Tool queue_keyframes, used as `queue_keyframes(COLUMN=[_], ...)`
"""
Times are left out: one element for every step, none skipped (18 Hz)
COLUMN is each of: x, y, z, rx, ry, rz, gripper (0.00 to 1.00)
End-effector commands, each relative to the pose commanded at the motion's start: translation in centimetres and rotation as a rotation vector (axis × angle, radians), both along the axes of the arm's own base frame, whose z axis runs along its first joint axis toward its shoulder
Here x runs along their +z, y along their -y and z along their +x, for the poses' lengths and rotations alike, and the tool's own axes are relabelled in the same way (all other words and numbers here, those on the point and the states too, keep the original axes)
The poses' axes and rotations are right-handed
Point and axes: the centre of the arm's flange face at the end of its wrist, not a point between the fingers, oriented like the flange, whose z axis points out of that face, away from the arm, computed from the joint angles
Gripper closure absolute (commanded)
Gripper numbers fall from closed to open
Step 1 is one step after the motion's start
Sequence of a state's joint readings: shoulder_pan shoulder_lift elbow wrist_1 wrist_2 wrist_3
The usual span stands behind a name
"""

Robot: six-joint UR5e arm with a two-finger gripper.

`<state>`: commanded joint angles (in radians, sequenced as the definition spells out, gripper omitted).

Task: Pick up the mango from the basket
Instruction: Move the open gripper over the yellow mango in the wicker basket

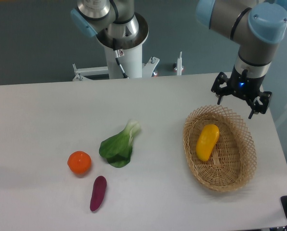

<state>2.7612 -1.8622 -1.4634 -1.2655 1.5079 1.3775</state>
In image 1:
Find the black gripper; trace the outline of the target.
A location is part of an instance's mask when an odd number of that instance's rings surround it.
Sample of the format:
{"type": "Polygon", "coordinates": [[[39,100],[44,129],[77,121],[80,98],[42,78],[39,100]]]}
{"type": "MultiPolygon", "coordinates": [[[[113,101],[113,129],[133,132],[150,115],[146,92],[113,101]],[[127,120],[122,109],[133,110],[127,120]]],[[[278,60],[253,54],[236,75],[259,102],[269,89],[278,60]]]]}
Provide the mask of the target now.
{"type": "Polygon", "coordinates": [[[272,92],[260,91],[265,76],[259,78],[249,78],[248,76],[249,71],[243,76],[238,73],[235,67],[233,67],[230,78],[224,72],[220,72],[211,87],[211,91],[218,98],[217,105],[221,104],[223,96],[232,94],[237,98],[248,101],[251,108],[248,119],[251,119],[253,115],[267,112],[272,99],[272,92]]]}

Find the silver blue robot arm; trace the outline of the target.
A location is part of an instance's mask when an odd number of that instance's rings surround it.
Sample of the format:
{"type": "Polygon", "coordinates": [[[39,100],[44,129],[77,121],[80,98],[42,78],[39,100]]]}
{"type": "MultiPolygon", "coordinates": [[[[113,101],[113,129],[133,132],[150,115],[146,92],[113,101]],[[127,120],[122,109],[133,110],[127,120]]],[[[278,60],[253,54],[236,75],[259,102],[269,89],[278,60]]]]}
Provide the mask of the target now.
{"type": "MultiPolygon", "coordinates": [[[[135,12],[132,0],[79,0],[70,16],[87,37],[104,47],[111,79],[151,77],[158,64],[144,64],[142,45],[149,28],[135,12]]],[[[239,44],[231,75],[219,73],[212,92],[221,99],[233,95],[244,100],[251,114],[265,114],[272,93],[260,87],[287,27],[287,11],[278,4],[248,7],[238,0],[201,0],[196,18],[209,29],[239,44]]]]}

